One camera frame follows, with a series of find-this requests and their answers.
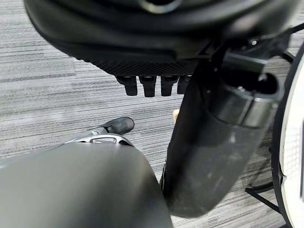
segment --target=gray carpet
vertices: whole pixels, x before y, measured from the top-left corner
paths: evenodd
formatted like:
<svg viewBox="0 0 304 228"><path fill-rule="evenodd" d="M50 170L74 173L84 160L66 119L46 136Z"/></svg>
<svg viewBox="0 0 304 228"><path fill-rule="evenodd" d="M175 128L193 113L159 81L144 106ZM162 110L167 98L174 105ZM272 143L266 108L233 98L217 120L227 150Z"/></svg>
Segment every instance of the gray carpet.
<svg viewBox="0 0 304 228"><path fill-rule="evenodd" d="M304 22L304 8L297 21ZM304 33L293 36L295 54ZM289 65L275 58L266 71L283 82ZM64 142L91 126L120 116L135 121L127 138L143 152L160 178L173 130L172 111L181 95L144 98L140 85L136 97L125 95L113 76L78 61L50 46L33 28L21 0L0 0L0 156ZM282 217L244 192L248 185L271 180L271 129L231 192L209 214L196 219L173 217L179 228L277 228ZM275 202L273 191L263 193Z"/></svg>

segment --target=metal bracket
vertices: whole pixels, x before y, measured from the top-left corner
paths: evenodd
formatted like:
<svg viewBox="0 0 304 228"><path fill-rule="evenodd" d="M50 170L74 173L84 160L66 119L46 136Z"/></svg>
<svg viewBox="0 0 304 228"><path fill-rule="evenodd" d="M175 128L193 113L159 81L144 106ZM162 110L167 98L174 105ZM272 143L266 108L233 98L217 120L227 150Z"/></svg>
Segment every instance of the metal bracket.
<svg viewBox="0 0 304 228"><path fill-rule="evenodd" d="M290 34L284 33L273 39L253 39L247 46L231 48L224 55L222 68L260 74L271 57L285 52L289 39Z"/></svg>
<svg viewBox="0 0 304 228"><path fill-rule="evenodd" d="M245 188L245 192L247 192L249 195L253 196L258 201L264 203L265 205L267 205L271 209L273 209L276 212L281 214L280 209L277 205L275 205L272 202L266 200L264 197L261 197L258 194L258 193L262 193L262 192L265 192L265 191L269 191L269 190L273 189L273 187L274 187L273 182L270 182L268 184L264 184L264 185L257 186L257 187L254 187L254 188Z"/></svg>
<svg viewBox="0 0 304 228"><path fill-rule="evenodd" d="M103 127L98 127L85 132L83 135L69 140L66 143L112 143L133 146L132 143L121 135L114 133L107 133Z"/></svg>

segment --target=black plastic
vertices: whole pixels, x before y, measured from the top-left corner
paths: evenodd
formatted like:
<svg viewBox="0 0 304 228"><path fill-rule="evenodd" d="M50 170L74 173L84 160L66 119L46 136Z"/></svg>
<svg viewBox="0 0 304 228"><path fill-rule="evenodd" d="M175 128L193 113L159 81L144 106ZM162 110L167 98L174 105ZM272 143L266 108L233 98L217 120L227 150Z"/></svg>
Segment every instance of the black plastic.
<svg viewBox="0 0 304 228"><path fill-rule="evenodd" d="M161 95L171 96L172 86L179 80L178 76L162 76L161 77Z"/></svg>
<svg viewBox="0 0 304 228"><path fill-rule="evenodd" d="M130 117L120 117L99 126L104 127L108 133L126 134L134 128L134 121Z"/></svg>
<svg viewBox="0 0 304 228"><path fill-rule="evenodd" d="M135 76L115 76L117 81L124 85L125 92L128 96L137 95L137 83Z"/></svg>
<svg viewBox="0 0 304 228"><path fill-rule="evenodd" d="M143 91L145 97L155 96L155 84L156 76L140 76L139 80L143 85Z"/></svg>
<svg viewBox="0 0 304 228"><path fill-rule="evenodd" d="M177 84L177 94L185 94L190 79L191 77L187 75L180 76Z"/></svg>
<svg viewBox="0 0 304 228"><path fill-rule="evenodd" d="M25 7L39 33L71 56L90 62L162 59L160 63L193 60L210 40L274 38L289 28L300 3L202 0L162 15L128 7L132 3L96 0L25 0Z"/></svg>
<svg viewBox="0 0 304 228"><path fill-rule="evenodd" d="M274 105L268 106L272 111L264 116L263 125L249 127L239 122L220 120L208 109L213 100L208 100L205 94L212 97L217 92L205 89L208 81L203 81L201 75L204 73L209 73L209 78L218 76L204 66L199 66L192 76L168 147L161 180L171 213L186 218L208 213L228 193L252 153L259 147L280 98L276 91L275 96L269 95ZM234 107L225 109L225 103L221 104L222 110L227 113ZM259 113L259 106L253 110L247 107L251 113L254 110Z"/></svg>

